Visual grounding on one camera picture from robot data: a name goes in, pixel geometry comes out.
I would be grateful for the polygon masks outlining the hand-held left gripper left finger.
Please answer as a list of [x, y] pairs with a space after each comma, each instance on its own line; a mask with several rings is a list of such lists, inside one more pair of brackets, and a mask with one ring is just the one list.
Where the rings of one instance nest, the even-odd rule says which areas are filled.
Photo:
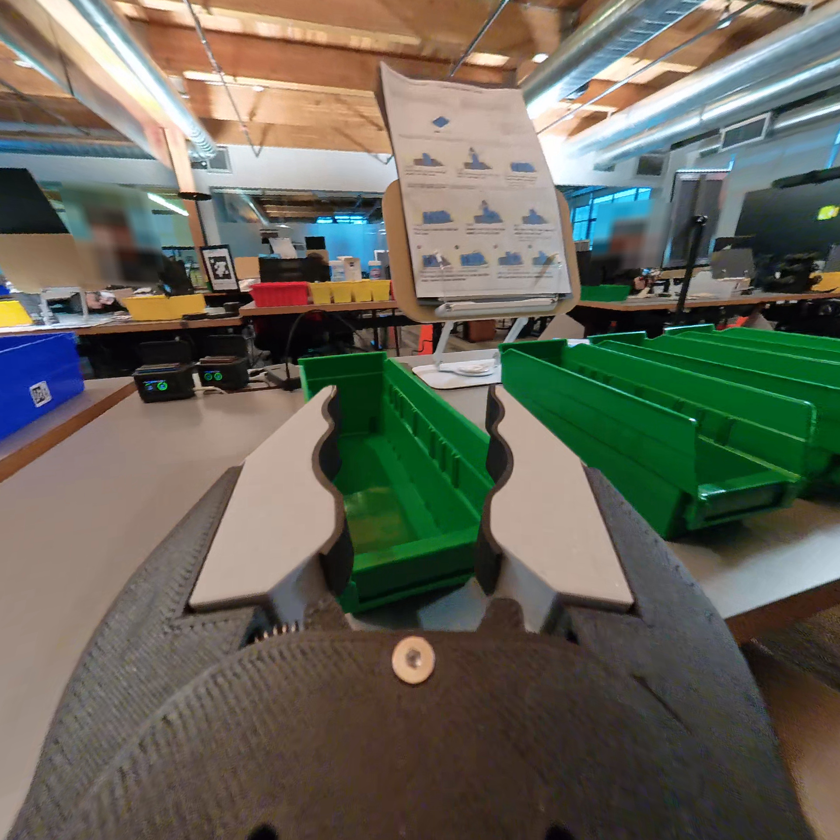
[[347, 588], [354, 546], [343, 495], [340, 394], [324, 386], [244, 461], [188, 605], [195, 613], [263, 607], [302, 625]]

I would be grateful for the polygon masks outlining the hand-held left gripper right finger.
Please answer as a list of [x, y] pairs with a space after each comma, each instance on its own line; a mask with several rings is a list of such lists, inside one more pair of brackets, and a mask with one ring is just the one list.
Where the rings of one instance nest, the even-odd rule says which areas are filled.
[[546, 632], [568, 607], [628, 614], [635, 600], [579, 457], [502, 385], [487, 394], [491, 481], [476, 541], [476, 580]]

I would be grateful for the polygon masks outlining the grey desk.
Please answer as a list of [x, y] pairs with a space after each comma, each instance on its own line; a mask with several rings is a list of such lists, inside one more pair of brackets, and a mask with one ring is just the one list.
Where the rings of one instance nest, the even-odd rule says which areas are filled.
[[[146, 405], [136, 391], [2, 481], [2, 837], [66, 683], [116, 595], [227, 468], [302, 405], [259, 389]], [[674, 545], [739, 642], [823, 613], [838, 638], [838, 507], [798, 501]]]
[[130, 377], [86, 381], [82, 393], [2, 441], [1, 481], [32, 464], [134, 391]]

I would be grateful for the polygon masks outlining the black battery charger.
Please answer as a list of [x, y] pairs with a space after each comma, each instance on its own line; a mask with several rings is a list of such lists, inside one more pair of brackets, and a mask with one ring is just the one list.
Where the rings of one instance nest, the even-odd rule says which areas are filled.
[[195, 364], [201, 386], [235, 392], [244, 390], [250, 384], [249, 348], [242, 335], [206, 336], [202, 351]]
[[167, 403], [194, 398], [194, 360], [191, 345], [181, 340], [141, 343], [140, 366], [133, 381], [145, 404]]

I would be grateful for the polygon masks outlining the red plastic bin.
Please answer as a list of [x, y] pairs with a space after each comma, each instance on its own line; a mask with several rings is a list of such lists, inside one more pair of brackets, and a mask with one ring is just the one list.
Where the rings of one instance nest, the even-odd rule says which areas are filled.
[[249, 294], [257, 308], [295, 308], [310, 304], [309, 285], [305, 281], [256, 283]]

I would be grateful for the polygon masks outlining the black screen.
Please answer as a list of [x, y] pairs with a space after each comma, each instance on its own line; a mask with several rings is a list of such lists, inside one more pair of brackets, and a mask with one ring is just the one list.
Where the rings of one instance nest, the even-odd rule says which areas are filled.
[[303, 258], [281, 258], [277, 255], [261, 255], [259, 278], [263, 283], [275, 282], [326, 282], [331, 280], [329, 263], [320, 254]]

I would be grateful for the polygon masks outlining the black white marker sign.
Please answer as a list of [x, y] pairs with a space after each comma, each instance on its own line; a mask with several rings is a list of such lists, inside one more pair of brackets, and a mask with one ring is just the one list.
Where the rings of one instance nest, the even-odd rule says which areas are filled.
[[213, 293], [239, 291], [235, 262], [228, 245], [206, 245], [198, 252]]

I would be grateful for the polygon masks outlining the black stand pole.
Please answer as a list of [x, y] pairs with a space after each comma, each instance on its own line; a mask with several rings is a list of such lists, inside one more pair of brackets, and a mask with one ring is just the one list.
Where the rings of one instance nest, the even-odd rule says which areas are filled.
[[675, 321], [679, 322], [686, 312], [686, 301], [690, 290], [690, 282], [697, 265], [697, 256], [700, 244], [707, 226], [707, 215], [696, 215], [691, 219], [688, 238], [688, 255], [686, 258], [685, 273], [679, 289], [677, 304], [675, 307]]

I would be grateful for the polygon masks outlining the wood-top workbench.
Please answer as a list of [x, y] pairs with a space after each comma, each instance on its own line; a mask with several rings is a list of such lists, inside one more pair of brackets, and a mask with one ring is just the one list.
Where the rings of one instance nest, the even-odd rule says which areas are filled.
[[[741, 295], [730, 298], [689, 297], [684, 310], [694, 308], [756, 308], [769, 305], [796, 303], [800, 301], [836, 300], [838, 290], [828, 292], [806, 293], [766, 293]], [[572, 307], [576, 309], [591, 309], [604, 312], [636, 313], [636, 312], [676, 312], [679, 301], [672, 297], [628, 297], [624, 301], [581, 301]]]

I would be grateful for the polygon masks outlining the blue plastic bin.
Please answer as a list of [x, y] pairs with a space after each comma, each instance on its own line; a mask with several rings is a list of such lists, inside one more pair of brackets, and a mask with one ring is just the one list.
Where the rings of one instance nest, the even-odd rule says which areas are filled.
[[1, 439], [83, 393], [75, 337], [64, 332], [1, 338]]

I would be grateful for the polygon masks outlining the clear acrylic sign holder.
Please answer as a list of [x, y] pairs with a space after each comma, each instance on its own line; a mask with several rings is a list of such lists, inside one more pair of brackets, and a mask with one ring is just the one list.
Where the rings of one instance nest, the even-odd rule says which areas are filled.
[[88, 294], [79, 287], [48, 287], [39, 293], [39, 300], [45, 323], [56, 321], [59, 314], [89, 320]]

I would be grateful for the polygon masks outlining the tall upright monitor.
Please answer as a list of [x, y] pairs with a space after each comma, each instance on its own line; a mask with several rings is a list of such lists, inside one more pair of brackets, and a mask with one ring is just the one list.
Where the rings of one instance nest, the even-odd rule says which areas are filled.
[[729, 170], [710, 169], [676, 172], [670, 196], [663, 268], [672, 270], [686, 267], [697, 217], [704, 217], [706, 223], [700, 232], [695, 265], [709, 264], [729, 174]]

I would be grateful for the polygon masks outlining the printed instruction sheet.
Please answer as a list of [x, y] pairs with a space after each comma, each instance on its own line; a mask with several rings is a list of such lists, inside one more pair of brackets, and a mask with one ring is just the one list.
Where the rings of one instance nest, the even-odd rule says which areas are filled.
[[416, 296], [568, 297], [558, 194], [521, 91], [384, 62], [380, 80]]

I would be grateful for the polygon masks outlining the wide black monitor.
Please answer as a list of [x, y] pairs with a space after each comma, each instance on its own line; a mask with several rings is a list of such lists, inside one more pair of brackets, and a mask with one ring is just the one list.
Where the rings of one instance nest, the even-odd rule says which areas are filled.
[[755, 256], [816, 254], [839, 243], [839, 168], [781, 178], [747, 192], [734, 230]]

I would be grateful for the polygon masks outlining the silver ribbed duct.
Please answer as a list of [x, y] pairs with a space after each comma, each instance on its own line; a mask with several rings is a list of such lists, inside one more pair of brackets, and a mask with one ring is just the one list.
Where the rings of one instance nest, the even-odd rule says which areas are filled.
[[667, 134], [666, 126], [659, 126], [597, 153], [593, 167], [599, 172], [609, 172], [623, 161], [647, 154], [669, 154], [693, 145], [699, 145], [700, 156], [708, 156], [807, 131], [816, 125], [837, 121], [838, 115], [839, 87], [835, 85], [773, 108], [753, 108], [718, 124], [708, 123], [703, 128], [697, 125], [681, 136], [677, 136], [675, 130]]
[[132, 71], [165, 116], [184, 134], [196, 156], [205, 161], [212, 159], [217, 146], [210, 134], [184, 104], [168, 76], [155, 64], [113, 5], [105, 1], [70, 1], [69, 4]]
[[704, 106], [716, 97], [830, 56], [838, 47], [839, 2], [835, 1], [576, 134], [564, 142], [564, 151], [570, 156], [600, 151], [696, 106]]
[[519, 85], [530, 119], [580, 90], [694, 12], [701, 1], [611, 1], [599, 6]]

